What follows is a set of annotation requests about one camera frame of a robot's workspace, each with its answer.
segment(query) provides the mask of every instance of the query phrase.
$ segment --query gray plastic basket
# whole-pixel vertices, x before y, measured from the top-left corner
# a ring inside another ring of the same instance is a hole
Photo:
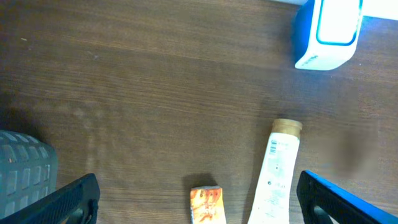
[[[0,130],[0,218],[55,191],[55,150],[26,134]]]

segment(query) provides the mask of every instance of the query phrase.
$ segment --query tube cap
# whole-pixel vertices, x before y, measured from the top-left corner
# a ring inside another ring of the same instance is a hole
[[[284,133],[291,134],[300,138],[300,132],[303,128],[303,124],[298,121],[291,119],[275,119],[272,124],[273,133]]]

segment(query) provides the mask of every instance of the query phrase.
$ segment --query brown table surface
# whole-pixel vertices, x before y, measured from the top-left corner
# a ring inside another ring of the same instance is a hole
[[[3,128],[57,150],[57,188],[94,172],[98,223],[189,223],[190,187],[214,183],[246,223],[278,117],[304,126],[291,223],[307,169],[398,215],[397,21],[364,18],[354,57],[317,72],[294,69],[293,5],[8,1]]]

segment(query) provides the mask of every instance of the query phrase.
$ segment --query tube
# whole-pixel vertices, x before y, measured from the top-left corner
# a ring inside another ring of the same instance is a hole
[[[289,195],[302,123],[276,119],[257,183],[248,224],[289,223]]]

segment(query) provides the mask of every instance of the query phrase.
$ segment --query small box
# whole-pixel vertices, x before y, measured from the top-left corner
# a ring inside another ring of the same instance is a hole
[[[191,189],[192,224],[226,224],[223,189],[206,186]]]

